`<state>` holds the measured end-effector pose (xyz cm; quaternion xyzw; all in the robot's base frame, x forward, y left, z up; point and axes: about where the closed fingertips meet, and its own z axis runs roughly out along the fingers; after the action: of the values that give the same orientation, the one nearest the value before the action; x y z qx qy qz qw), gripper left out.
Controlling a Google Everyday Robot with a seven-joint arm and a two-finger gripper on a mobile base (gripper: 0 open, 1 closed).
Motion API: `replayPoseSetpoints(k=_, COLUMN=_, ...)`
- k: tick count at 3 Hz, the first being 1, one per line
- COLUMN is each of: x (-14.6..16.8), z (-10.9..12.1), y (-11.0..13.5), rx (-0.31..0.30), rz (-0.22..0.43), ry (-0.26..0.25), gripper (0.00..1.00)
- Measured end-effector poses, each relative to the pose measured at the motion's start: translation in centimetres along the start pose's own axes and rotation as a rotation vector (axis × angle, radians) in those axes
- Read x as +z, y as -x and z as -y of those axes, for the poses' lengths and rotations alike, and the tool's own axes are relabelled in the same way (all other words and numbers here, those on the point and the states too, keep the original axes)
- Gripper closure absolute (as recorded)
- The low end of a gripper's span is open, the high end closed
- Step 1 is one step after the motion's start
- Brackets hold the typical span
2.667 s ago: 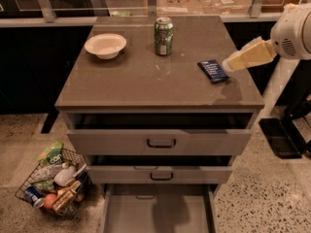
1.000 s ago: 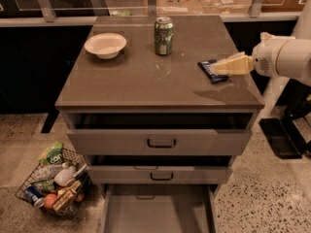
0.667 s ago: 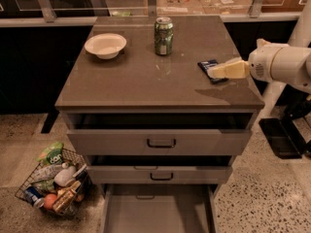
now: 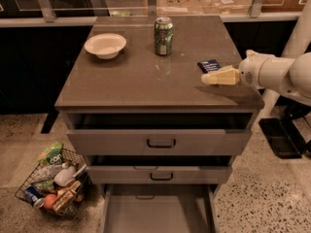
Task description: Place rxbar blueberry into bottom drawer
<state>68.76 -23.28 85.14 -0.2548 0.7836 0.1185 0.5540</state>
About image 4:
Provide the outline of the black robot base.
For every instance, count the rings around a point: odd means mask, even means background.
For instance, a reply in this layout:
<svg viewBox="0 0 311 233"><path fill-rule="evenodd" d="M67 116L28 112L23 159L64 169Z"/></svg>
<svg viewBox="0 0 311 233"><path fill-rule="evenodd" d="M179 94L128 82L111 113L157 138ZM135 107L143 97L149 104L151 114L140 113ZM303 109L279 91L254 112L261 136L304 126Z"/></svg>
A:
<svg viewBox="0 0 311 233"><path fill-rule="evenodd" d="M282 159L311 156L311 141L305 141L290 119L262 118L259 126L272 148Z"/></svg>

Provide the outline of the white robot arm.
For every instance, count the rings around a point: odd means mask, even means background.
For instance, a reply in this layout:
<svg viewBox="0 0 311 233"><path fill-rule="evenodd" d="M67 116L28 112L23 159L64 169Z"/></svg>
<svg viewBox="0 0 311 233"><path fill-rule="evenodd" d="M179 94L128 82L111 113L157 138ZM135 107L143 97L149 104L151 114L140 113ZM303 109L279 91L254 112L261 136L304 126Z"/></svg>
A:
<svg viewBox="0 0 311 233"><path fill-rule="evenodd" d="M255 91L264 88L264 107L259 117L268 117L280 96L311 105L311 0L300 14L282 56L248 50L238 68L225 66L201 76L205 84L232 85L241 82Z"/></svg>

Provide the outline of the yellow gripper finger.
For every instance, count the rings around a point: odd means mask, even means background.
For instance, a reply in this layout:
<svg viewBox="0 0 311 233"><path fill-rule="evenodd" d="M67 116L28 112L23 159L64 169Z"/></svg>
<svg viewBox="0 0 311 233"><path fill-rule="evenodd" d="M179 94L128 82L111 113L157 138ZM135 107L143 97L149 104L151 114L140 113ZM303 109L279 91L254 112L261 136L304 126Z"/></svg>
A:
<svg viewBox="0 0 311 233"><path fill-rule="evenodd" d="M201 80L205 84L235 85L240 81L240 74L237 69L228 68L204 74Z"/></svg>

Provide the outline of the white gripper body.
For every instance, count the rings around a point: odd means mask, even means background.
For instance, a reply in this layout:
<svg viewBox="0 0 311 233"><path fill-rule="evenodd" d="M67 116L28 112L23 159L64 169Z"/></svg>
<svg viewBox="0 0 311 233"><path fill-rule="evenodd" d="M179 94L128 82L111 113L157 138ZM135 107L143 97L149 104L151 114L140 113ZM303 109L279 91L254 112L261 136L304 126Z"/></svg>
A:
<svg viewBox="0 0 311 233"><path fill-rule="evenodd" d="M247 50L246 58L240 62L238 67L242 84L254 90L271 87L268 67L274 58L273 54Z"/></svg>

